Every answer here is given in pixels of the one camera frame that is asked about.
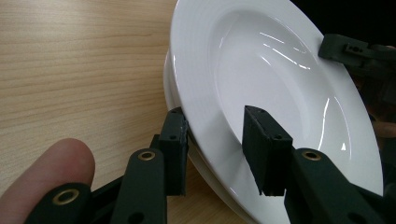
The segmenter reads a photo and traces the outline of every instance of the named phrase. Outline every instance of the white ceramic bowl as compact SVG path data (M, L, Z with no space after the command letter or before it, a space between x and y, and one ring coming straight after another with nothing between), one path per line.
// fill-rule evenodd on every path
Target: white ceramic bowl
M209 185L260 223L288 217L283 198L259 196L243 156L245 105L269 111L295 147L323 151L349 181L382 194L371 123L344 66L318 58L322 37L287 0L177 3L167 102L182 106L201 166L211 171L203 175L213 173L223 188Z

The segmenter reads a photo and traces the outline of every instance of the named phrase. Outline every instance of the finger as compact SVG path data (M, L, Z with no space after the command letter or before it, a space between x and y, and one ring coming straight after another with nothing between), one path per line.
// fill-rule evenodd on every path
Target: finger
M51 146L0 198L2 224L22 224L41 198L62 184L91 185L95 162L90 149L76 139Z
M383 138L396 137L396 123L374 121L373 129L375 136Z

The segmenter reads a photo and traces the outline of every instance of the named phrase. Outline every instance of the wooden table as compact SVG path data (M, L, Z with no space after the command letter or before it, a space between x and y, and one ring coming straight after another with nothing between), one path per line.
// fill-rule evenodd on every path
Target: wooden table
M93 189L159 133L176 0L0 2L0 193L45 149L74 137L96 160ZM241 223L189 163L170 223Z

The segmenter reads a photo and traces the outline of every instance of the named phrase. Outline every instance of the stacked plates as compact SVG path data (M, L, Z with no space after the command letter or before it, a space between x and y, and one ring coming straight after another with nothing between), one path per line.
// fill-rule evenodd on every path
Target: stacked plates
M283 198L260 196L242 148L245 105L267 110L293 145L326 153L352 183L382 194L370 120L346 69L320 59L323 35L288 0L179 0L163 73L182 106L190 157L247 222L287 223Z

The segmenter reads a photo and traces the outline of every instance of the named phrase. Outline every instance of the wood grain surface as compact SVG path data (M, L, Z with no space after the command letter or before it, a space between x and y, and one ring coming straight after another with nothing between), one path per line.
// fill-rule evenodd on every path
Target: wood grain surface
M176 0L0 2L0 194L56 141L85 142L93 189L148 147L167 109L163 63ZM169 223L242 223L189 162Z

